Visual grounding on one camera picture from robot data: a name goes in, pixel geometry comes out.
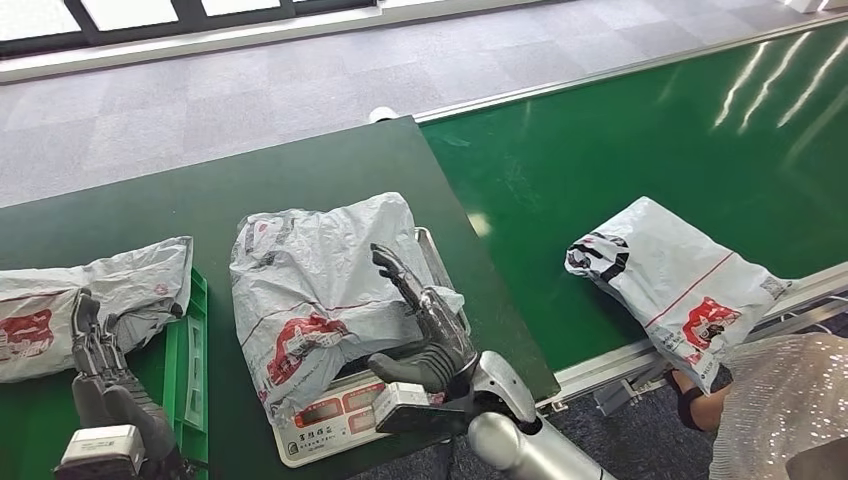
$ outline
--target white plastic bag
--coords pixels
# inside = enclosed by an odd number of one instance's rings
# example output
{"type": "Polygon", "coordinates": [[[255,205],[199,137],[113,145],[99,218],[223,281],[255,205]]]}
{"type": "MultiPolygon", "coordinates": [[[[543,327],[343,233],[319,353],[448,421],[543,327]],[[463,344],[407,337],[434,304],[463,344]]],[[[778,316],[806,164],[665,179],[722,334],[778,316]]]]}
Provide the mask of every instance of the white plastic bag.
{"type": "MultiPolygon", "coordinates": [[[[347,362],[421,339],[411,309],[371,262],[371,243],[433,283],[397,193],[240,223],[230,264],[236,333],[272,425],[317,400],[347,362]]],[[[455,311],[462,306],[461,295],[440,293],[455,311]]]]}
{"type": "Polygon", "coordinates": [[[3,378],[21,380],[73,366],[71,320],[79,292],[64,290],[0,300],[3,378]]]}
{"type": "Polygon", "coordinates": [[[621,302],[707,395],[741,343],[792,285],[642,197],[574,242],[565,268],[621,302]]]}
{"type": "Polygon", "coordinates": [[[110,313],[121,315],[116,335],[124,352],[146,345],[166,323],[175,320],[174,305],[182,312],[188,308],[192,250],[191,237],[176,237],[83,266],[0,271],[0,325],[6,322],[8,326],[7,352],[18,352],[8,354],[6,360],[0,353],[0,383],[73,367],[66,296],[80,288],[88,288],[100,301],[101,322],[110,313]],[[43,315],[36,315],[38,309],[51,312],[50,341],[45,341],[47,325],[43,315]],[[16,317],[31,318],[14,320],[16,317]],[[24,323],[32,325],[21,328],[24,323]],[[36,350],[43,351],[21,355],[26,342],[39,344],[36,350]]]}

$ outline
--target robotic hand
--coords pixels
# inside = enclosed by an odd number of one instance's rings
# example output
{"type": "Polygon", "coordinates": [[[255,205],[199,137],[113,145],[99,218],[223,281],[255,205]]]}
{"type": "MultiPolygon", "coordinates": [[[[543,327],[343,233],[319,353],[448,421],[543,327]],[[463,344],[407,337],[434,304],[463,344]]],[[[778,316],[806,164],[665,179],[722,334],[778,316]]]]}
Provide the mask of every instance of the robotic hand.
{"type": "Polygon", "coordinates": [[[100,303],[82,290],[72,321],[72,389],[83,427],[54,470],[58,480],[188,480],[185,462],[162,407],[127,368],[114,334],[118,317],[101,328],[100,303]]]}
{"type": "Polygon", "coordinates": [[[516,480],[615,480],[537,415],[530,389],[509,362],[496,352],[475,352],[435,290],[423,287],[388,248],[372,244],[371,251],[380,275],[416,312],[427,341],[408,360],[379,353],[368,359],[374,374],[389,384],[373,404],[378,432],[465,433],[481,459],[516,480]],[[430,405],[422,390],[445,392],[446,402],[430,405]]]}

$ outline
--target green table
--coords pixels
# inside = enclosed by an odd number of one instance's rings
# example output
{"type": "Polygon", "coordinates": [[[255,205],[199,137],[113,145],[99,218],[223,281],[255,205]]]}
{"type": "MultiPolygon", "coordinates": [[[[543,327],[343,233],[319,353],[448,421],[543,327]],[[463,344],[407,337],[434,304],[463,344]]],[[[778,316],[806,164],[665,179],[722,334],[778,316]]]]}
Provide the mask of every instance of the green table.
{"type": "Polygon", "coordinates": [[[848,260],[848,21],[687,57],[418,117],[555,371],[644,337],[563,268],[642,195],[785,278],[848,260]]]}
{"type": "MultiPolygon", "coordinates": [[[[454,286],[466,295],[465,311],[475,345],[501,352],[537,398],[553,395],[558,388],[551,371],[411,118],[2,209],[0,269],[84,264],[163,238],[192,235],[194,266],[209,281],[212,478],[347,477],[437,438],[390,437],[329,462],[286,469],[236,338],[230,250],[238,222],[250,213],[295,207],[325,211],[386,191],[400,192],[416,224],[432,232],[454,286]]],[[[51,377],[44,384],[53,385],[54,390],[66,385],[67,390],[59,392],[66,396],[71,376],[51,377]]],[[[56,425],[53,435],[70,438],[76,423],[72,411],[42,408],[40,414],[46,417],[30,415],[17,424],[21,435],[32,435],[30,448],[39,448],[35,434],[45,418],[56,425]]],[[[13,467],[21,461],[4,456],[2,448],[0,443],[0,459],[13,467]]],[[[61,453],[55,453],[53,462],[61,453]]],[[[52,466],[44,465],[43,478],[49,478],[52,466]]]]}

